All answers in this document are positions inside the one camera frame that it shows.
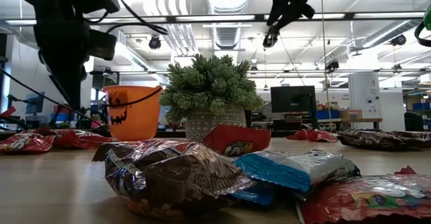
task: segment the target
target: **bucket handle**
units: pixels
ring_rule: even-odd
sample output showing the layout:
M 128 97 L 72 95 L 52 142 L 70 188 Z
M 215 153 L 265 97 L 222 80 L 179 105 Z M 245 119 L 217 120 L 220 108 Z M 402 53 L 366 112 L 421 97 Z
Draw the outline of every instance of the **bucket handle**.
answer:
M 146 100 L 146 99 L 148 99 L 148 98 L 156 95 L 161 90 L 162 90 L 162 87 L 159 87 L 158 89 L 156 89 L 153 93 L 149 94 L 148 96 L 142 97 L 142 98 L 140 98 L 138 100 L 135 100 L 135 101 L 132 101 L 132 102 L 127 102 L 127 103 L 124 103 L 124 104 L 117 104 L 117 105 L 101 104 L 101 106 L 113 107 L 113 108 L 115 108 L 115 107 L 121 107 L 121 106 L 130 106 L 130 105 L 133 105 L 133 104 L 136 104 L 136 103 L 140 103 L 140 102 L 142 102 L 142 101 L 144 101 L 144 100 Z

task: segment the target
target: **red candy bag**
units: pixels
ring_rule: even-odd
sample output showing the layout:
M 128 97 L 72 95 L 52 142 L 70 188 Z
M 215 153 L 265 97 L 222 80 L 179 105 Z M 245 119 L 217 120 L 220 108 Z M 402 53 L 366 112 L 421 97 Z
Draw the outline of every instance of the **red candy bag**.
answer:
M 18 133 L 0 142 L 0 153 L 45 153 L 53 146 L 54 138 L 36 133 Z
M 103 143 L 112 142 L 112 138 L 96 133 L 76 129 L 51 130 L 57 134 L 53 146 L 68 149 L 93 149 Z
M 377 216 L 431 218 L 431 176 L 352 178 L 323 186 L 300 204 L 305 224 L 361 221 Z
M 234 157 L 266 149 L 271 142 L 271 133 L 268 130 L 221 124 L 203 141 L 212 149 Z
M 316 142 L 336 143 L 338 139 L 331 133 L 324 130 L 302 129 L 292 136 L 286 137 L 289 140 L 309 140 Z

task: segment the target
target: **orange pumpkin bucket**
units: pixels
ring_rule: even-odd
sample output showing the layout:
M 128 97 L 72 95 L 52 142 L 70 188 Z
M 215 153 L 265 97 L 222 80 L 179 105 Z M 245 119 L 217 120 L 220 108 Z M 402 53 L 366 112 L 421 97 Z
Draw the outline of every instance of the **orange pumpkin bucket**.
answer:
M 112 137 L 138 141 L 156 135 L 162 86 L 114 85 L 104 87 L 108 100 L 108 121 Z

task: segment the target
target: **succulent plant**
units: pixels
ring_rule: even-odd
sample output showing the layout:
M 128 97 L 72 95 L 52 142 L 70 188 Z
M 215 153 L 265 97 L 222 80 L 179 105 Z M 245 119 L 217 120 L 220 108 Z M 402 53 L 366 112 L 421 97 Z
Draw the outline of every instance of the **succulent plant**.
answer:
M 179 122 L 194 108 L 205 108 L 220 115 L 227 106 L 240 106 L 245 110 L 262 106 L 255 82 L 247 79 L 249 69 L 248 61 L 235 66 L 233 58 L 227 55 L 206 59 L 196 54 L 191 66 L 169 65 L 170 85 L 160 96 L 160 104 L 170 106 L 166 119 Z

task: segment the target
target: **computer monitor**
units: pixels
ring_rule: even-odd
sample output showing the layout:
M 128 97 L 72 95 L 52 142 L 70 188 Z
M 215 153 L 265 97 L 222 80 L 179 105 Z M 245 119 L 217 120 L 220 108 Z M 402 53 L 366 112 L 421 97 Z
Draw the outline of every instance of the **computer monitor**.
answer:
M 316 110 L 314 86 L 271 87 L 272 112 L 312 112 Z
M 43 97 L 37 94 L 28 94 L 26 100 L 29 102 L 26 106 L 26 114 L 41 113 L 43 110 Z

